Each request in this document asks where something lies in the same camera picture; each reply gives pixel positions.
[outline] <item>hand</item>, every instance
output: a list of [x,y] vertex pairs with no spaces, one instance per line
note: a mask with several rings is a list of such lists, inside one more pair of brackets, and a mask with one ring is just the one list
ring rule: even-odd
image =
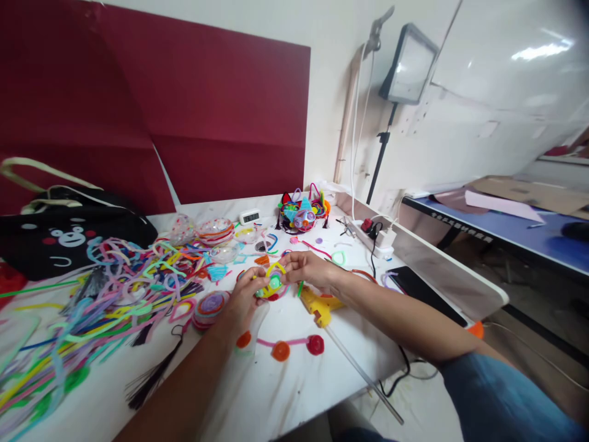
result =
[[248,269],[233,288],[231,298],[223,310],[224,316],[232,316],[232,322],[239,325],[239,333],[246,332],[252,321],[253,313],[264,300],[255,296],[262,287],[270,284],[266,270],[262,267]]
[[279,263],[287,272],[280,278],[283,284],[306,281],[322,293],[336,295],[334,284],[342,270],[335,264],[328,263],[313,252],[290,252]]

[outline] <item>person's left hand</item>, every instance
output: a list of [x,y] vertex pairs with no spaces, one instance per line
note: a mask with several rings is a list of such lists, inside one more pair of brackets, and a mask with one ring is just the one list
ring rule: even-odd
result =
[[233,316],[235,324],[240,325],[240,333],[249,329],[256,307],[265,302],[255,296],[256,292],[268,284],[270,279],[266,278],[266,269],[263,267],[252,267],[239,278],[223,312]]

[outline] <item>bag handle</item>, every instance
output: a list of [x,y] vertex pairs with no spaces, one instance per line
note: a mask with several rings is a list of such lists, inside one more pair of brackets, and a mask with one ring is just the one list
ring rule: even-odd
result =
[[55,175],[56,177],[66,179],[68,181],[79,184],[81,186],[102,190],[100,187],[97,187],[93,184],[90,184],[87,181],[76,178],[75,176],[72,176],[70,174],[66,174],[64,172],[61,172],[57,169],[52,168],[51,166],[47,166],[45,163],[41,163],[40,161],[32,160],[30,158],[22,158],[22,157],[6,158],[2,162],[2,166],[0,166],[0,174],[4,175],[10,181],[15,182],[19,186],[22,186],[28,190],[32,190],[33,192],[36,192],[36,193],[45,192],[45,189],[42,187],[39,187],[38,185],[36,185],[30,181],[27,181],[26,179],[24,179],[18,175],[16,175],[12,171],[13,165],[34,167],[34,168],[39,169],[43,172],[47,172],[51,175]]

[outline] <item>black phone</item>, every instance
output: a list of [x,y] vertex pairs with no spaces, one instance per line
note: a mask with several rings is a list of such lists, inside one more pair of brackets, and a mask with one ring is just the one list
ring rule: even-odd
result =
[[461,327],[466,327],[467,322],[456,310],[442,299],[417,273],[409,267],[397,267],[389,270],[397,275],[390,275],[391,279],[405,292],[406,295],[420,300],[430,307],[446,315]]

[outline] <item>red pompom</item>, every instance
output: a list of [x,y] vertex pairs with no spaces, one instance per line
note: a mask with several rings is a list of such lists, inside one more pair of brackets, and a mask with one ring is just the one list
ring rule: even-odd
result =
[[319,335],[309,336],[309,342],[307,343],[307,350],[314,356],[318,356],[325,350],[325,344],[323,338]]

